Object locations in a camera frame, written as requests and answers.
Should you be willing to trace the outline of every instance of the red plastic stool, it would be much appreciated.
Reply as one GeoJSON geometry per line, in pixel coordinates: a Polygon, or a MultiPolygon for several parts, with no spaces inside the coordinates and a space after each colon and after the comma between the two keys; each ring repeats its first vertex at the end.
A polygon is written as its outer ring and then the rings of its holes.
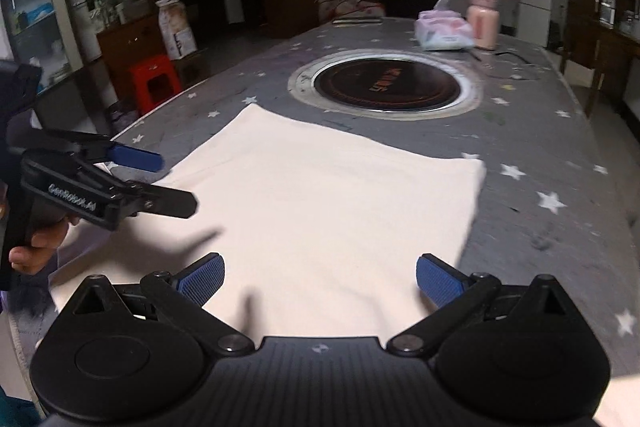
{"type": "Polygon", "coordinates": [[[136,89],[140,116],[182,92],[178,75],[169,57],[156,55],[129,68],[136,89]]]}

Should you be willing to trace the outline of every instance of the white bag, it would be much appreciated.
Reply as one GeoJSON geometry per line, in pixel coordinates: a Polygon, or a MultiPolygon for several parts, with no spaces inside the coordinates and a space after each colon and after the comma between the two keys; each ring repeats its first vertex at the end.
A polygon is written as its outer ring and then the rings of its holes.
{"type": "Polygon", "coordinates": [[[474,47],[473,28],[459,13],[453,11],[420,12],[415,22],[415,38],[424,51],[474,47]]]}
{"type": "Polygon", "coordinates": [[[156,6],[160,9],[158,25],[168,57],[177,60],[197,51],[184,4],[178,0],[159,0],[156,6]]]}

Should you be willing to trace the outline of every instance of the pink bottle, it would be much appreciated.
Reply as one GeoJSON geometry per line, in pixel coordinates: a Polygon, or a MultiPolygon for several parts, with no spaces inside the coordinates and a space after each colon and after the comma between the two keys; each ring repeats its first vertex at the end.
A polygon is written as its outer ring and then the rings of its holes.
{"type": "Polygon", "coordinates": [[[498,0],[471,0],[466,20],[474,29],[476,48],[494,50],[500,27],[500,14],[495,6],[498,0]]]}

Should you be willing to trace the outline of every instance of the gray tablecloth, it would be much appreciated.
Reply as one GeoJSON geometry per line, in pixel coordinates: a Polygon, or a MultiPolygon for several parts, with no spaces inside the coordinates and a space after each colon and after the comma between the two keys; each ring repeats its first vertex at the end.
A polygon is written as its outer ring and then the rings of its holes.
{"type": "MultiPolygon", "coordinates": [[[[287,92],[291,73],[323,55],[360,48],[419,51],[412,29],[412,21],[393,19],[375,26],[323,26],[279,44],[191,88],[117,138],[161,153],[165,172],[115,167],[113,173],[161,178],[252,97],[288,118],[421,155],[479,155],[488,172],[459,268],[491,272],[511,284],[528,284],[539,273],[555,275],[606,348],[614,376],[637,373],[636,250],[589,123],[542,49],[501,36],[497,52],[504,55],[440,54],[466,62],[484,81],[480,107],[450,118],[386,121],[324,112],[287,92]]],[[[20,324],[28,336],[33,327],[26,319],[20,324]]]]}

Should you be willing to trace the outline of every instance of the textured blue pad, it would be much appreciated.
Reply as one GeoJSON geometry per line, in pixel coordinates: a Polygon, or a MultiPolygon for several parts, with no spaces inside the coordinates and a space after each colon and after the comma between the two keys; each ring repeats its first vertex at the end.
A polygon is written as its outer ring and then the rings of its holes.
{"type": "Polygon", "coordinates": [[[209,253],[174,276],[176,289],[202,307],[225,282],[225,260],[217,253],[209,253]]]}
{"type": "Polygon", "coordinates": [[[420,257],[415,266],[415,278],[420,291],[438,308],[460,297],[467,288],[466,276],[453,267],[438,266],[426,257],[420,257]]]}
{"type": "Polygon", "coordinates": [[[107,151],[107,158],[123,167],[147,172],[159,172],[164,168],[162,156],[149,151],[116,144],[107,151]]]}

